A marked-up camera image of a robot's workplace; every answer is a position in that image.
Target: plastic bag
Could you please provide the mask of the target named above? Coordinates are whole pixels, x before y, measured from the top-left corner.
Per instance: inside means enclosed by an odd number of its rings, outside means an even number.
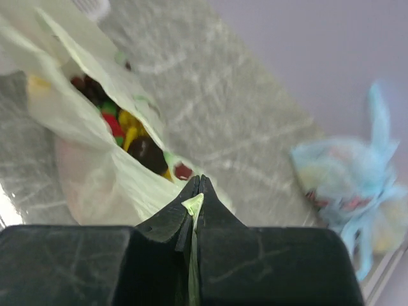
[[[398,248],[408,229],[407,191],[395,184],[395,171],[389,165],[398,142],[390,140],[390,115],[378,83],[368,98],[371,143],[332,138],[291,151],[306,197],[342,237],[352,258],[358,247],[360,280],[370,271],[373,252]]]
[[[124,69],[123,53],[71,1],[0,1],[0,8],[0,45],[27,74],[29,113],[56,135],[62,189],[80,224],[138,224],[186,184],[188,177],[175,173],[178,167],[189,168],[190,176],[202,173],[166,149],[165,126],[154,99]],[[163,150],[173,182],[115,143],[98,109],[70,84],[78,73],[97,80],[143,124]]]

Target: yellow candy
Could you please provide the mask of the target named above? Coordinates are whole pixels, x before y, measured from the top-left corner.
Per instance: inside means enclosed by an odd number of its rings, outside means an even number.
[[[125,110],[121,110],[119,112],[118,121],[119,121],[120,127],[125,133],[127,133],[130,127],[135,127],[139,130],[139,133],[140,133],[139,136],[148,135],[145,128],[143,127],[143,124],[137,118],[135,118],[132,114],[130,114],[129,112]]]
[[[129,127],[126,133],[125,142],[123,144],[123,149],[127,152],[132,141],[138,137],[139,137],[139,130],[137,129],[137,127],[134,127],[134,126]]]
[[[125,133],[128,132],[128,129],[131,126],[137,127],[138,125],[138,120],[125,110],[121,110],[119,112],[118,121],[119,121],[120,127]]]

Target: brown candy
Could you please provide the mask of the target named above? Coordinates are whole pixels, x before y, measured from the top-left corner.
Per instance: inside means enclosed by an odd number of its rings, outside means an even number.
[[[83,91],[85,89],[85,82],[79,76],[74,76],[71,79],[71,84],[74,85],[74,87],[79,91]]]
[[[127,153],[158,175],[166,173],[168,169],[163,151],[148,136],[139,136],[133,140]]]
[[[102,85],[89,75],[85,75],[84,78],[74,76],[71,83],[95,106],[101,106],[107,100],[111,101]]]

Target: white plastic bag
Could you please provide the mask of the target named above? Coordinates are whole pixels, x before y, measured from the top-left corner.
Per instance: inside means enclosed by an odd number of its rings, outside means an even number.
[[[80,224],[138,224],[173,200],[185,180],[166,149],[152,97],[117,63],[121,53],[69,0],[0,0],[0,45],[27,74],[29,113],[56,135],[57,165],[73,217]],[[98,109],[69,82],[86,73],[134,115],[164,151],[174,182],[156,175],[116,145]],[[228,199],[223,203],[231,210]]]

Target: red candy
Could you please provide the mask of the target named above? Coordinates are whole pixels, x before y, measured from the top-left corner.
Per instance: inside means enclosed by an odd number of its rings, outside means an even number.
[[[115,116],[110,115],[109,113],[102,113],[102,117],[106,121],[106,123],[109,124],[110,129],[112,130],[112,135],[113,137],[125,137],[125,134],[122,131],[122,128],[120,127],[119,123],[117,122]]]
[[[174,175],[179,180],[188,180],[193,175],[192,169],[188,168],[185,164],[179,163],[173,168]]]

